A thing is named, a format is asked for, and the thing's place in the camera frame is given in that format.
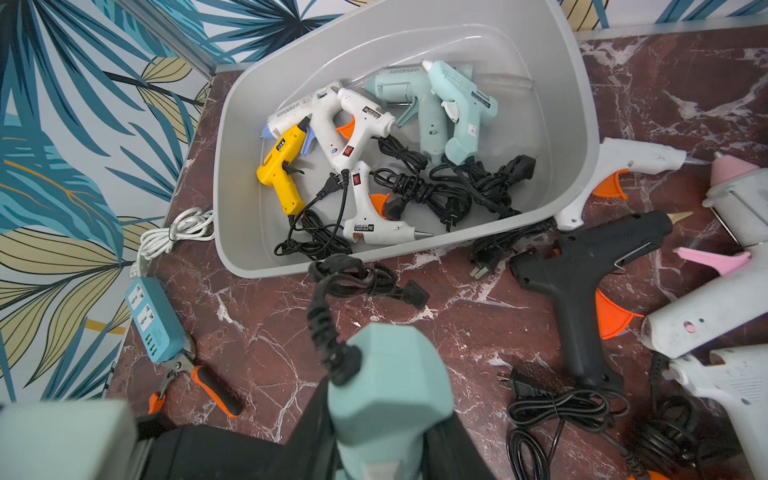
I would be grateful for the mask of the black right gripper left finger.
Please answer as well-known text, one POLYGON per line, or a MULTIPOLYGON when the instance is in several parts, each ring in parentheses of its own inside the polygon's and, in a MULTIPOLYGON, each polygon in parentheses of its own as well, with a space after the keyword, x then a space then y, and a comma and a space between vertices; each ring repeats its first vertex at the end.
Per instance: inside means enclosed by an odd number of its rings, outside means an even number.
POLYGON ((145 479, 332 479, 341 466, 328 409, 329 381, 318 384, 284 444, 209 425, 177 426, 163 413, 143 417, 149 440, 145 479))

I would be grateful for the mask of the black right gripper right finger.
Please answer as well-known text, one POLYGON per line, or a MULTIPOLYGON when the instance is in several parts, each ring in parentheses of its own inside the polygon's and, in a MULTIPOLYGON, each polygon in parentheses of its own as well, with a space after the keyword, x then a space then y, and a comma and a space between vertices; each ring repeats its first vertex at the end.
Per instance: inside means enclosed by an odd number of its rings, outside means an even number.
POLYGON ((457 413, 424 434, 423 479, 495 480, 457 413))

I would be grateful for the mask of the light blue glue gun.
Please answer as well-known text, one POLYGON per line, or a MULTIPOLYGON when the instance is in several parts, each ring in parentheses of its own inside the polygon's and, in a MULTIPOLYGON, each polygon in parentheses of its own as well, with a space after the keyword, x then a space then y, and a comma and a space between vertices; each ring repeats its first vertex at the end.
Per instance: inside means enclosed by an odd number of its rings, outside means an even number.
POLYGON ((432 92, 441 99, 441 107, 454 123, 445 156, 453 164, 461 165, 478 153, 480 127, 496 118, 498 101, 445 61, 422 60, 421 65, 432 92))
POLYGON ((334 477, 420 479, 425 433, 454 413, 445 364, 413 326, 372 323, 349 343, 360 371, 328 391, 342 464, 334 477))

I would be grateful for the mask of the white labelled mini glue gun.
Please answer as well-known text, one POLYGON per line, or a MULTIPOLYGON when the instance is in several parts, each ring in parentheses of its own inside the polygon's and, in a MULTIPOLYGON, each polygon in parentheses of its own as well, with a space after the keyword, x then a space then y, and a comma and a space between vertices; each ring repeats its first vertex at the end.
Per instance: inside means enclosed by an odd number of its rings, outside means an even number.
POLYGON ((379 212, 378 207, 384 206, 389 195, 370 195, 370 172, 370 167, 364 161, 359 161, 351 172, 356 214, 344 222, 344 237, 353 243, 364 241, 378 246, 432 237, 432 233, 418 231, 404 221, 388 220, 379 212))

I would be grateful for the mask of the yellow glue gun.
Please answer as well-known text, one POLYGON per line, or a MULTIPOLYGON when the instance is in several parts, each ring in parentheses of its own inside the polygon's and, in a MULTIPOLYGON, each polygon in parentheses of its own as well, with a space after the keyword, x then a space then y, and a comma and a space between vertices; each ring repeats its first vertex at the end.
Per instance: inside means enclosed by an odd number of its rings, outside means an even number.
POLYGON ((291 166, 300 155, 307 137, 310 117, 305 116, 298 124, 289 128, 276 142, 257 169, 259 182, 274 189, 283 213, 296 216, 304 209, 297 187, 291 178, 293 173, 302 174, 291 166))

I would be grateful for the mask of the white switch glue gun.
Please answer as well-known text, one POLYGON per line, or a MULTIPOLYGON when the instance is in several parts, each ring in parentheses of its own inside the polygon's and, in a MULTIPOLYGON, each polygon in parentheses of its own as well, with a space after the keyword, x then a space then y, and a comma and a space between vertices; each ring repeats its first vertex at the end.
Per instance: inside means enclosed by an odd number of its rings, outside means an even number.
POLYGON ((386 138, 391 134, 396 118, 366 96, 347 88, 338 91, 342 109, 353 117, 352 130, 347 144, 330 163, 341 173, 352 171, 360 160, 365 145, 372 137, 386 138))

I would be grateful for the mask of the white blue-trigger glue gun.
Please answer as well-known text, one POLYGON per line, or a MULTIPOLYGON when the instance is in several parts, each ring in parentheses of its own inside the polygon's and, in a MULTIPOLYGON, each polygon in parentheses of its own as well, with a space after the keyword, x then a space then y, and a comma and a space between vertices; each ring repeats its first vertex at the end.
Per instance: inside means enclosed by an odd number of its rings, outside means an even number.
POLYGON ((332 159, 345 145, 344 138, 336 130, 335 116, 342 110, 338 91, 342 88, 334 81, 294 103, 276 111, 267 119, 262 130, 263 138, 278 140, 291 127, 309 117, 307 135, 300 153, 307 155, 316 142, 327 159, 332 159))

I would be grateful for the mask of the mint green glue gun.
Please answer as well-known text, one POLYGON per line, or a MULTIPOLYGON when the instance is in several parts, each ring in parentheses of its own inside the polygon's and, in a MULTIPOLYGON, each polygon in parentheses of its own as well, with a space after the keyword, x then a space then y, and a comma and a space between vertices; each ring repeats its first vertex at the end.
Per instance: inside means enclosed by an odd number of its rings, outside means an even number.
POLYGON ((381 69, 366 81, 364 90, 380 103, 408 105, 396 125, 402 128, 416 117, 421 153, 432 163, 441 162, 448 142, 448 116, 441 106, 442 99, 432 92, 421 64, 381 69))

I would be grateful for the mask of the black orange-trigger glue gun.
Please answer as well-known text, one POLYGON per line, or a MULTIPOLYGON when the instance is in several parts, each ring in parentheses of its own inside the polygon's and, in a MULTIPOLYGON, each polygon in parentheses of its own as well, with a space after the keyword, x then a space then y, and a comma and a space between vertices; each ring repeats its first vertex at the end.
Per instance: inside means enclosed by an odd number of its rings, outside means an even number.
POLYGON ((599 333, 596 291, 602 279, 656 251, 691 211, 651 211, 562 234, 556 253, 529 249, 510 260, 521 288, 552 303, 566 370, 579 385, 621 392, 624 378, 606 362, 599 333))

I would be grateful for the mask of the small white orange-trigger glue gun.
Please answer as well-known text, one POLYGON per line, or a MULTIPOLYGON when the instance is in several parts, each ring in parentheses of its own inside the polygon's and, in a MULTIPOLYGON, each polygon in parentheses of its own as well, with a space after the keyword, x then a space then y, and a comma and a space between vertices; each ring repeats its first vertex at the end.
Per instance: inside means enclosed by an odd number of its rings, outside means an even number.
POLYGON ((620 184, 622 174, 657 175, 677 171, 684 165, 709 167, 711 161, 694 158, 684 150, 667 145, 606 137, 586 187, 554 216, 557 228, 563 232, 580 228, 584 224, 583 210, 591 196, 626 200, 627 195, 620 184))

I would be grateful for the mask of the grey plastic storage box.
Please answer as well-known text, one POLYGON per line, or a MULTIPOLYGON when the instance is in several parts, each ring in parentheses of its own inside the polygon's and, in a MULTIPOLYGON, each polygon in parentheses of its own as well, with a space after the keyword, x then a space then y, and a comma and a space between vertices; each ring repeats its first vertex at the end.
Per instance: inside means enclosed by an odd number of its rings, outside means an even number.
POLYGON ((511 190, 515 217, 475 207, 446 229, 426 207, 412 205, 404 218, 425 239, 358 243, 358 257, 397 257, 534 223, 583 191, 597 163, 597 118, 579 48, 554 2, 376 1, 267 56, 232 86, 219 124, 213 190, 216 247, 231 273, 265 278, 308 267, 303 255, 274 252, 288 222, 274 191, 256 177, 273 144, 268 117, 334 81, 355 88, 381 68, 423 59, 472 65, 475 82, 497 99, 497 117, 479 133, 485 167, 525 154, 535 159, 535 172, 511 190))

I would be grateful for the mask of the light blue power strip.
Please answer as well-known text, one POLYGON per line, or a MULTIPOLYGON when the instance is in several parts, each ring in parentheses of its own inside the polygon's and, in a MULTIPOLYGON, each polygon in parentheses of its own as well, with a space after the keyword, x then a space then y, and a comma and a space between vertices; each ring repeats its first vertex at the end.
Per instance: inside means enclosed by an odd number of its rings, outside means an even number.
POLYGON ((184 347, 185 332, 161 283, 150 277, 132 281, 125 300, 141 341, 153 363, 163 363, 184 347))

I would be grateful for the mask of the orange handled pliers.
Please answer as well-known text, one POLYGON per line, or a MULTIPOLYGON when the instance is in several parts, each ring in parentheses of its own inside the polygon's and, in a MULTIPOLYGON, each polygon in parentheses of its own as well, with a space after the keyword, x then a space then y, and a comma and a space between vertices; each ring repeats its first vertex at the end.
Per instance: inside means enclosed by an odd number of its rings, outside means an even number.
POLYGON ((170 384, 182 375, 201 387, 218 408, 229 418, 236 418, 242 412, 239 401, 215 377, 213 372, 196 360, 197 349, 192 338, 185 334, 182 349, 169 360, 160 365, 165 370, 165 376, 157 391, 148 400, 148 414, 159 413, 167 399, 170 384))

